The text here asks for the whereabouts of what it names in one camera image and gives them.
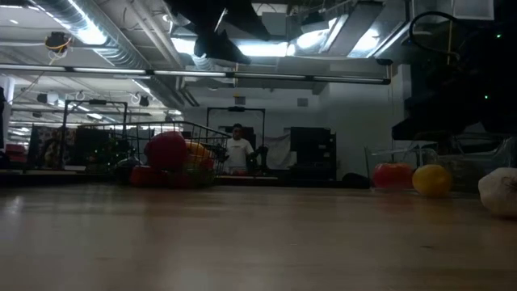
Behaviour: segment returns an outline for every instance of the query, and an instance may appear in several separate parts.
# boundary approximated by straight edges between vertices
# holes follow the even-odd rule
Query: white t-shirt
[[[226,142],[226,150],[226,154],[229,156],[228,160],[226,160],[226,168],[229,172],[245,170],[246,156],[253,153],[253,148],[251,147],[250,142],[244,138],[241,138],[238,141],[230,138]]]

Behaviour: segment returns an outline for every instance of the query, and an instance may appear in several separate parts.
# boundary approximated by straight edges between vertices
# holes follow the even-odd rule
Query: white cloth
[[[226,161],[226,168],[228,172],[234,172],[235,170],[246,169],[246,156],[253,153],[253,148],[249,141],[241,138],[236,141],[230,138],[226,142],[226,150],[228,160]]]

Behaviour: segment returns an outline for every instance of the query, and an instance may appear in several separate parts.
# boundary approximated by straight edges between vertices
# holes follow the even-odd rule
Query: exposed ductwork
[[[94,51],[120,68],[151,69],[151,65],[92,0],[29,0],[85,44],[105,44]],[[182,109],[182,97],[155,77],[134,79],[144,91],[169,108]]]

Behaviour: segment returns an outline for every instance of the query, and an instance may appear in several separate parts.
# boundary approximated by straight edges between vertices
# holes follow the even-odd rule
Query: table surface
[[[1,189],[0,290],[517,290],[517,221],[344,189]]]

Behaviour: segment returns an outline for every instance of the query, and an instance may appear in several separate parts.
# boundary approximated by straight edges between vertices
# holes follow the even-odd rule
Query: wooden table
[[[517,222],[475,199],[103,184],[0,191],[1,291],[517,290]]]

